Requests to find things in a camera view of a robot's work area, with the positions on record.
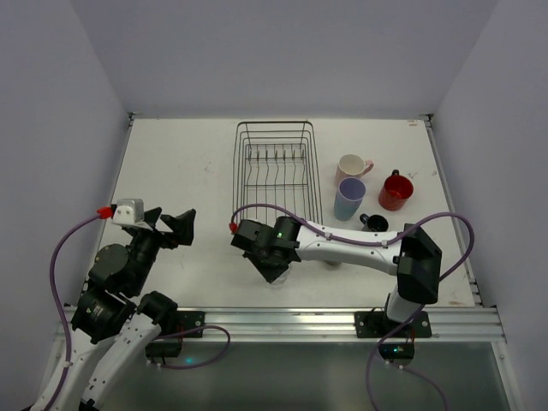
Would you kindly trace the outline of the clear glass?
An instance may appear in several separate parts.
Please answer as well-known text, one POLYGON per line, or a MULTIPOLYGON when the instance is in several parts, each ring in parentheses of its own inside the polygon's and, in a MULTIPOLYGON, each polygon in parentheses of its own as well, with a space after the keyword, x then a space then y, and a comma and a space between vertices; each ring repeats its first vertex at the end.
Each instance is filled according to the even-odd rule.
POLYGON ((291 271, 292 271, 292 267, 290 266, 280 277, 278 277, 276 280, 274 280, 271 283, 271 286, 277 289, 281 288, 284 285, 284 283, 287 281, 291 271))

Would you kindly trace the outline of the light blue cup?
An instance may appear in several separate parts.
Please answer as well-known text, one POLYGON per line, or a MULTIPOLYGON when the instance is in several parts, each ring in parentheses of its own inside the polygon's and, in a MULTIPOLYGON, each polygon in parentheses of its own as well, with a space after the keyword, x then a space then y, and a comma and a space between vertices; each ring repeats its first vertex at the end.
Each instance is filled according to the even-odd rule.
POLYGON ((360 208, 362 198, 350 200, 337 194, 334 200, 334 216, 340 221, 349 220, 360 208))

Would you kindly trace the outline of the lavender cup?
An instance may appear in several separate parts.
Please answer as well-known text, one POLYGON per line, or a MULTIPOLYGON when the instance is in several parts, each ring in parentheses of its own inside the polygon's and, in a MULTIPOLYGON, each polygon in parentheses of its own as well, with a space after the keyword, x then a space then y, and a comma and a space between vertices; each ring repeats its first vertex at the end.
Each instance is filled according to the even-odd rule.
POLYGON ((336 202, 347 206, 357 206, 361 204, 365 195, 365 183, 356 177, 347 177, 338 184, 336 202))

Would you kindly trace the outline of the dark blue mug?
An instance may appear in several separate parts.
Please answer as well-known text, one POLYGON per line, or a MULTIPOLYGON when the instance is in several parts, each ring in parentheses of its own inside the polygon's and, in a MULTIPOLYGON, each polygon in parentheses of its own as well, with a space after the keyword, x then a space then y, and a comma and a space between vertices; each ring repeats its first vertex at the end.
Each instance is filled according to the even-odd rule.
POLYGON ((387 232, 389 223, 387 219, 381 215, 360 214, 359 220, 362 224, 362 230, 366 232, 387 232))

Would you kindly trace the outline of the pink mug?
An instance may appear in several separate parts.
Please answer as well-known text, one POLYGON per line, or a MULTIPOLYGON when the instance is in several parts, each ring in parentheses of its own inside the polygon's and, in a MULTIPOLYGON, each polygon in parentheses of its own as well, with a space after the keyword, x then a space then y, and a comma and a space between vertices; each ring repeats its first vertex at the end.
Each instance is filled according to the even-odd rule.
POLYGON ((364 160, 362 157, 355 154, 346 154, 342 156, 337 164, 335 174, 335 186, 337 187, 342 180, 349 177, 361 179, 365 174, 369 173, 374 167, 372 160, 364 160))

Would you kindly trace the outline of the red mug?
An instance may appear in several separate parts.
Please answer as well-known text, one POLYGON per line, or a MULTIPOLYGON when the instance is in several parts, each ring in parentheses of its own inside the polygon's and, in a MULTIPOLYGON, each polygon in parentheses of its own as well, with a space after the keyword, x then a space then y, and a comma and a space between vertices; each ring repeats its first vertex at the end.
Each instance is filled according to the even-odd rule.
POLYGON ((414 185, 409 178, 393 170, 386 178, 378 195, 378 203, 387 211, 401 210, 414 193, 414 185))

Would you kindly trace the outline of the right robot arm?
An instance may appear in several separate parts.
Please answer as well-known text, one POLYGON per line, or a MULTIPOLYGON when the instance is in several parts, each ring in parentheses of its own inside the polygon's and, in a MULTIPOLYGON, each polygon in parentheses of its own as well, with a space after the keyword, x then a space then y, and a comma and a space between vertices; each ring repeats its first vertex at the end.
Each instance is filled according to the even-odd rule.
POLYGON ((268 283, 284 277, 294 262, 343 263, 396 278, 385 306, 390 321, 402 323, 420 306, 438 301, 442 250, 421 227, 406 224, 401 233, 368 232, 278 217, 272 227, 243 219, 231 229, 231 245, 242 250, 268 283))

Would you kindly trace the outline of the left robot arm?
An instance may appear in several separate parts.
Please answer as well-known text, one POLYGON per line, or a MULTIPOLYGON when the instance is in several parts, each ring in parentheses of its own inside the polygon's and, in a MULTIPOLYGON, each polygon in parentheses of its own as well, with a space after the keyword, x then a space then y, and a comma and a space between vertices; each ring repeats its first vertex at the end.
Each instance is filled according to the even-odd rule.
POLYGON ((131 360, 160 333, 175 332, 176 303, 157 291, 143 295, 141 290, 160 249, 192 244, 195 217, 194 209, 177 217, 159 207, 147 211, 138 199, 97 210, 92 221, 110 219, 131 241, 98 251, 72 317, 53 296, 65 354, 34 410, 100 410, 131 360))

